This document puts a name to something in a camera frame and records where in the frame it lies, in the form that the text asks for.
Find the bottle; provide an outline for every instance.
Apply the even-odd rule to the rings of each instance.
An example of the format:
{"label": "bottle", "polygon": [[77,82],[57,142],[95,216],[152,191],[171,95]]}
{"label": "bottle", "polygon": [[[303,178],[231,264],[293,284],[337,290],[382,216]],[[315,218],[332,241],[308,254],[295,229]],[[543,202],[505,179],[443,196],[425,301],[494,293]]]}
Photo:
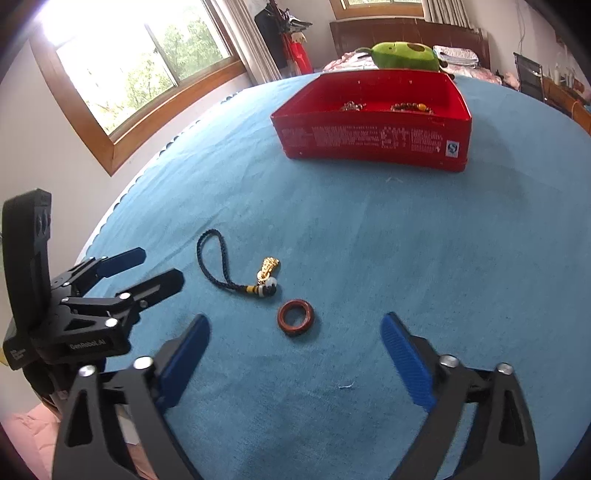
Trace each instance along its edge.
{"label": "bottle", "polygon": [[556,85],[560,85],[560,67],[558,63],[556,64],[556,68],[554,69],[554,76],[552,78]]}

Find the stuffed toy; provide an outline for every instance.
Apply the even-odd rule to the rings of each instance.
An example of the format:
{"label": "stuffed toy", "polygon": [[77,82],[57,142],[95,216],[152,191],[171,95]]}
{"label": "stuffed toy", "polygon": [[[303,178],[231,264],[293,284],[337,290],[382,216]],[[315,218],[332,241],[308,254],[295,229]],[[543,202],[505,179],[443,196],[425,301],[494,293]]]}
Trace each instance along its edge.
{"label": "stuffed toy", "polygon": [[357,53],[372,57],[379,69],[409,69],[440,72],[447,67],[447,62],[440,60],[432,48],[420,43],[405,41],[384,42],[374,48],[358,48]]}

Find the bed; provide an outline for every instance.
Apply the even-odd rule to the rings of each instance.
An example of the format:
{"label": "bed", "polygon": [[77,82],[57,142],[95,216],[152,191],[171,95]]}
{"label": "bed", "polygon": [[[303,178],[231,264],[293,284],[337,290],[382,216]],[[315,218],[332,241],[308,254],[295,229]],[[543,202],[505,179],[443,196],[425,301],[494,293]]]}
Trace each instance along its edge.
{"label": "bed", "polygon": [[[591,422],[591,138],[528,96],[458,77],[473,115],[464,173],[289,160],[269,116],[313,79],[214,108],[120,198],[86,255],[142,247],[147,261],[90,294],[173,267],[186,284],[142,314],[132,352],[108,369],[205,313],[212,340],[167,421],[206,480],[386,479],[425,418],[380,341],[383,314],[396,311],[466,365],[513,364],[552,479]],[[239,283],[279,258],[280,294],[211,285],[195,259],[209,228],[225,235]],[[221,276],[214,242],[204,260]],[[290,339],[275,316],[293,298],[318,321]],[[466,433],[464,422],[441,478]]]}
{"label": "bed", "polygon": [[373,47],[384,41],[407,41],[421,43],[433,48],[444,46],[471,50],[478,56],[479,64],[466,67],[451,64],[446,71],[454,75],[472,77],[485,82],[502,84],[502,80],[491,72],[491,54],[488,38],[481,30],[456,27],[454,25],[425,22],[418,18],[356,18],[330,24],[338,60],[330,62],[325,72],[340,70],[376,69],[371,58],[356,54],[360,47]]}

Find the brown ring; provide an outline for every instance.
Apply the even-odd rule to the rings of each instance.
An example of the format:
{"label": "brown ring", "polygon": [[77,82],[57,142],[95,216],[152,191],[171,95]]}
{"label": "brown ring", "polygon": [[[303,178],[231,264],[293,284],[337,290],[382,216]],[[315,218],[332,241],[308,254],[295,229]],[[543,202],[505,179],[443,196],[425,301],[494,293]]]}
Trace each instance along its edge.
{"label": "brown ring", "polygon": [[[300,326],[293,327],[285,322],[285,314],[296,308],[303,308],[306,311],[306,318]],[[279,312],[277,312],[277,324],[279,325],[279,328],[290,337],[295,337],[301,335],[302,333],[306,333],[313,323],[314,309],[312,308],[312,305],[310,305],[305,300],[290,300],[279,309]]]}

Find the red box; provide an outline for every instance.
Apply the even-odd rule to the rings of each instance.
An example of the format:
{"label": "red box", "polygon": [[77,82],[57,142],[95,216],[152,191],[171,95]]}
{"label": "red box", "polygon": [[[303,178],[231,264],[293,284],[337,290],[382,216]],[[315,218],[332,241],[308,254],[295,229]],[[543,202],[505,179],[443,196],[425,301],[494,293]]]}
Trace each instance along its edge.
{"label": "red box", "polygon": [[[340,111],[347,102],[361,111]],[[396,111],[424,103],[433,114]],[[472,116],[448,75],[418,70],[325,73],[271,120],[290,158],[352,158],[463,171]]]}

